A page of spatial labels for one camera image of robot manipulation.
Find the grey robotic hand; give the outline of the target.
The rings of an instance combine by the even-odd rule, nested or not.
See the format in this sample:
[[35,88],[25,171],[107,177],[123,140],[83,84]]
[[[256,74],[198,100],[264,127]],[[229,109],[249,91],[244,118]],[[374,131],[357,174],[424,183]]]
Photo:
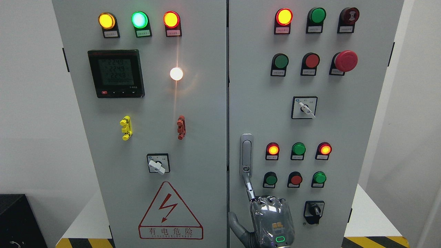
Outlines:
[[255,196],[249,175],[242,173],[249,199],[254,232],[248,232],[233,212],[228,213],[230,229],[246,248],[289,248],[295,239],[293,219],[285,199]]

